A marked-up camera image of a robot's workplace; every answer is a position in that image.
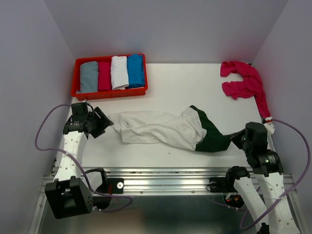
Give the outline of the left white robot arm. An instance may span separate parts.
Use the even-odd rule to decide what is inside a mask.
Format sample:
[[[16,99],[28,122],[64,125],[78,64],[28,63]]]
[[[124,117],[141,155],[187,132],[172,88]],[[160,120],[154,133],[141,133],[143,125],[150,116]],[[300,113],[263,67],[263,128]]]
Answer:
[[[82,156],[89,136],[97,138],[113,123],[99,107],[74,103],[63,128],[64,146],[60,166],[45,195],[56,219],[89,214],[93,209],[93,189],[83,170]]]

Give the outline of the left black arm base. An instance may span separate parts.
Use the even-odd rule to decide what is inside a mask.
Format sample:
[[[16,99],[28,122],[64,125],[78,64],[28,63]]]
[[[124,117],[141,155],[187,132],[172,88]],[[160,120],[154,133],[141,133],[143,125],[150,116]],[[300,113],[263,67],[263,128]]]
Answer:
[[[92,174],[95,177],[92,188],[101,194],[122,194],[124,188],[124,179],[116,177],[108,177],[103,168],[93,168],[86,171],[86,174]]]

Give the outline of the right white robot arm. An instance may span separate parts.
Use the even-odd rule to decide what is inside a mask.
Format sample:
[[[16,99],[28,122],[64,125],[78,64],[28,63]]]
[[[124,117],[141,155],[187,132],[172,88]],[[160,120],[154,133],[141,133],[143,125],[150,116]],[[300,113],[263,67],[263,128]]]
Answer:
[[[226,188],[238,192],[253,218],[251,225],[241,229],[255,227],[259,234],[300,233],[287,199],[281,159],[268,148],[267,128],[262,123],[249,122],[232,137],[232,142],[245,153],[262,191],[259,195],[245,167],[234,166],[227,171]]]

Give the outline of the cream and green t-shirt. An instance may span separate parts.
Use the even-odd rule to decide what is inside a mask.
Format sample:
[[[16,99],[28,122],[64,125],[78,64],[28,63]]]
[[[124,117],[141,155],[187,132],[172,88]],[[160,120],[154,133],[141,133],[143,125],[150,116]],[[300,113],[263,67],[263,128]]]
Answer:
[[[206,113],[191,105],[176,116],[160,111],[109,115],[113,128],[127,144],[164,143],[189,151],[216,153],[228,149],[231,135],[222,134]]]

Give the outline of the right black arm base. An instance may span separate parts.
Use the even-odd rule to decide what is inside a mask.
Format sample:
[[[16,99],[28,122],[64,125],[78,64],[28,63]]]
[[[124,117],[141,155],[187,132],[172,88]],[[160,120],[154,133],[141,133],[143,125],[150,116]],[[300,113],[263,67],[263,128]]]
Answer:
[[[237,193],[234,182],[241,181],[244,177],[250,178],[248,170],[245,167],[233,166],[227,170],[224,177],[210,177],[207,189],[212,193]]]

